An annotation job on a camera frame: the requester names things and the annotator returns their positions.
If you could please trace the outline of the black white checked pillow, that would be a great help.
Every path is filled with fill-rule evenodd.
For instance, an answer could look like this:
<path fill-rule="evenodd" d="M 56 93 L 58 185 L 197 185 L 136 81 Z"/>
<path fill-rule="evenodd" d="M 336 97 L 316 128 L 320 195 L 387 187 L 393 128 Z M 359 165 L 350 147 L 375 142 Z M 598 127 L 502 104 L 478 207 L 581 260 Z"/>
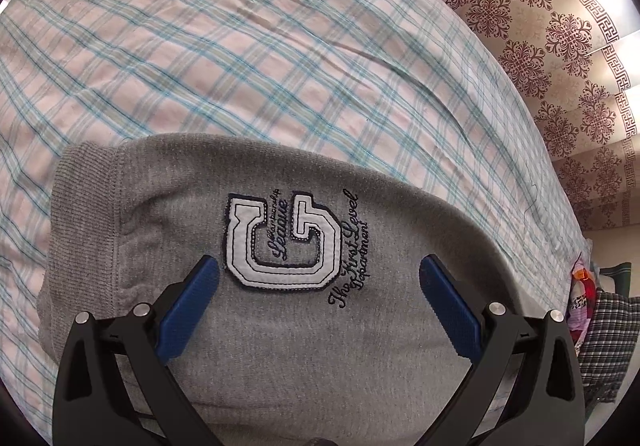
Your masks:
<path fill-rule="evenodd" d="M 585 406 L 614 403 L 639 336 L 639 298 L 599 290 L 579 349 Z"/>

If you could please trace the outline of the beige patterned curtain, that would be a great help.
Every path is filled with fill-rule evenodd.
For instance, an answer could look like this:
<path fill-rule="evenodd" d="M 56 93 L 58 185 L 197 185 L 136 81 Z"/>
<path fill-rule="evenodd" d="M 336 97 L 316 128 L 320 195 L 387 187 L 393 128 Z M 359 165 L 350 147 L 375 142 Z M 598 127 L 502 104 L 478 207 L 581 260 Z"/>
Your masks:
<path fill-rule="evenodd" d="M 638 18 L 620 0 L 442 0 L 525 101 L 583 229 L 639 220 Z"/>

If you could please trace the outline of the plaid bed sheet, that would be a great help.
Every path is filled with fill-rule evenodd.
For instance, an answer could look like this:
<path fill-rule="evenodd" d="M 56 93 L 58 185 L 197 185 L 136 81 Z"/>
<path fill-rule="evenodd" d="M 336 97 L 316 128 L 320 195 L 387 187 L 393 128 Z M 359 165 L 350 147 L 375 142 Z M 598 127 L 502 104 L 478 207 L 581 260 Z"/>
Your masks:
<path fill-rule="evenodd" d="M 442 0 L 11 0 L 1 15 L 1 378 L 43 438 L 38 341 L 67 145 L 164 132 L 276 142 L 452 203 L 527 300 L 562 309 L 588 255 L 533 116 Z"/>

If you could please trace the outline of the grey sweatpants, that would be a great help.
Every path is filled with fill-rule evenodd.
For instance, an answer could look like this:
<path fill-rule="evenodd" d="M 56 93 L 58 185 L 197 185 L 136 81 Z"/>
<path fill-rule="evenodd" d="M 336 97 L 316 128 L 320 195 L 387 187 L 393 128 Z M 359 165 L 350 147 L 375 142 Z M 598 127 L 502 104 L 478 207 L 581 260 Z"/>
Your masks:
<path fill-rule="evenodd" d="M 169 367 L 228 445 L 410 445 L 463 379 L 426 301 L 427 255 L 487 302 L 522 301 L 494 242 L 444 201 L 276 144 L 165 134 L 67 147 L 55 168 L 39 338 L 126 314 L 203 255 L 220 281 Z"/>

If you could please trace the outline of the red floral pillow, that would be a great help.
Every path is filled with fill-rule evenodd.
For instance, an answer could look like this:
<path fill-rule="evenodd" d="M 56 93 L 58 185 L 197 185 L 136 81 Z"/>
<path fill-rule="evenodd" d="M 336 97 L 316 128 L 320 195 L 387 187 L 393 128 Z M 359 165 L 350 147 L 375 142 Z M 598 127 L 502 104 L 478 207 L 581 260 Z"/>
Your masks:
<path fill-rule="evenodd" d="M 584 343 L 597 303 L 597 279 L 582 257 L 578 257 L 572 270 L 572 287 L 567 307 L 567 326 L 579 350 Z"/>

